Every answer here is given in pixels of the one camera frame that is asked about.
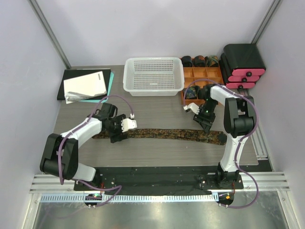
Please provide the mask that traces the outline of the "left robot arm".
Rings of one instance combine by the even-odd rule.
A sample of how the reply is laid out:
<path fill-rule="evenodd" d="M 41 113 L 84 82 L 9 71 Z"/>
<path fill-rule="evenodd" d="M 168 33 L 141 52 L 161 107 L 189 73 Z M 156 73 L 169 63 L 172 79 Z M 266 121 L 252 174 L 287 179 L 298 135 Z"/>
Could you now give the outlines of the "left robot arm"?
<path fill-rule="evenodd" d="M 130 117 L 117 115 L 118 108 L 103 103 L 101 109 L 95 109 L 75 128 L 47 137 L 40 162 L 40 171 L 64 180 L 83 180 L 90 190 L 97 190 L 102 179 L 97 169 L 79 162 L 79 148 L 90 138 L 105 131 L 112 143 L 127 138 L 127 131 L 137 127 L 134 113 Z"/>

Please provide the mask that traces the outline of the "black key-pattern tie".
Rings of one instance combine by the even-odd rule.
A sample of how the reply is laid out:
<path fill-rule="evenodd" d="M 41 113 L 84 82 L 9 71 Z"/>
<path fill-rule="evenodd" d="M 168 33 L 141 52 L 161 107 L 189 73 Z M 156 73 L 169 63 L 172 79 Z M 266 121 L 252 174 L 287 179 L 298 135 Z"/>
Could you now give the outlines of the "black key-pattern tie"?
<path fill-rule="evenodd" d="M 149 138 L 149 139 L 172 139 L 209 143 L 223 146 L 227 142 L 227 136 L 222 131 L 210 131 L 206 134 L 204 130 L 193 129 L 133 129 L 129 130 L 128 138 Z M 92 137 L 93 139 L 109 139 L 105 131 Z"/>

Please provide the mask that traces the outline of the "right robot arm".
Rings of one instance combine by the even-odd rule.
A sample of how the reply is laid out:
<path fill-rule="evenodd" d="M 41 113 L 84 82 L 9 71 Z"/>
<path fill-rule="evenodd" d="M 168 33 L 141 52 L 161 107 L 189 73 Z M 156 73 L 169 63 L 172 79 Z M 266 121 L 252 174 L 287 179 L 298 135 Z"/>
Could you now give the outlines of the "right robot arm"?
<path fill-rule="evenodd" d="M 209 133 L 215 120 L 215 107 L 224 106 L 224 130 L 227 136 L 224 155 L 213 177 L 208 178 L 219 189 L 232 189 L 238 182 L 239 160 L 249 135 L 257 127 L 257 114 L 252 96 L 235 94 L 225 86 L 207 84 L 198 91 L 205 103 L 196 106 L 193 120 Z"/>

